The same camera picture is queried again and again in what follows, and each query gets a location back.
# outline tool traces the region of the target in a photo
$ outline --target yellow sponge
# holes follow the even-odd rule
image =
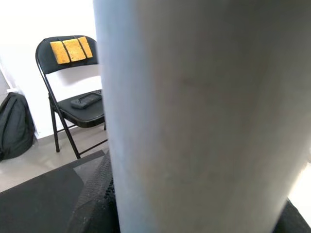
[[[50,45],[58,64],[76,62],[93,57],[91,48],[89,47],[85,36],[77,39],[63,40],[63,42],[53,41],[50,42]]]

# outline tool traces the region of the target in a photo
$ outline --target remote control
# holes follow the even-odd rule
[[[72,100],[70,104],[73,108],[85,109],[101,99],[102,99],[102,91],[98,90],[88,93],[79,99]]]

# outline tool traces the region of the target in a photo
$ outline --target black backpack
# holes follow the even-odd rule
[[[35,127],[23,95],[9,93],[0,106],[0,161],[23,154],[34,140]]]

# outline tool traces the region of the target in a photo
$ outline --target white pole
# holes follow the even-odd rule
[[[309,8],[94,9],[122,233],[270,232],[310,142]]]

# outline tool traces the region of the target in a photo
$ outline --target folding chair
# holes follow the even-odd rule
[[[75,61],[75,62],[70,62],[66,64],[57,63],[53,50],[50,46],[50,42],[64,41],[64,40],[69,40],[69,39],[74,39],[74,38],[79,38],[79,37],[82,37],[82,35],[49,37],[49,38],[44,39],[38,45],[35,51],[36,63],[38,65],[43,81],[49,92],[50,109],[51,109],[51,116],[52,116],[56,152],[60,151],[59,144],[58,144],[58,133],[61,131],[65,131],[77,159],[81,158],[81,154],[108,141],[108,139],[106,139],[82,152],[79,152],[69,130],[69,128],[73,126],[78,126],[82,128],[90,128],[90,127],[97,126],[101,123],[104,123],[105,119],[104,119],[103,103],[102,101],[98,101],[85,109],[75,109],[71,107],[70,105],[71,100],[81,98],[87,93],[57,102],[46,75],[62,70],[62,69],[66,69],[66,68],[98,64],[97,55],[96,55],[96,41],[87,36],[86,36],[86,39],[93,54],[92,58],[86,58],[81,61]],[[64,127],[62,130],[57,130],[56,121],[55,121],[55,112],[58,113],[59,118]],[[68,127],[65,119],[73,123],[73,125]]]

